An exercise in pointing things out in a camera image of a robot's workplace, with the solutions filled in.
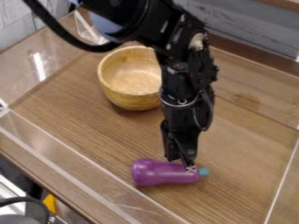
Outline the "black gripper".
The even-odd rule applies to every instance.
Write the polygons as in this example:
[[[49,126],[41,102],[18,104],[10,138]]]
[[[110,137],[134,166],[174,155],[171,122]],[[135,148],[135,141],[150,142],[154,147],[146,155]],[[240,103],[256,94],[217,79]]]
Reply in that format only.
[[[170,162],[181,158],[186,171],[194,172],[198,138],[213,121],[216,94],[212,84],[220,72],[205,23],[195,17],[183,17],[174,26],[167,45],[167,49],[155,52],[163,71],[165,157]]]

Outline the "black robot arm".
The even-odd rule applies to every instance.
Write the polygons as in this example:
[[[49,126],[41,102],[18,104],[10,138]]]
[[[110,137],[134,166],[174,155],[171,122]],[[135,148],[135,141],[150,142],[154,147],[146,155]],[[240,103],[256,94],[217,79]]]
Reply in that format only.
[[[82,0],[101,34],[154,49],[162,69],[165,157],[195,169],[199,135],[214,118],[213,82],[220,68],[205,23],[173,0]]]

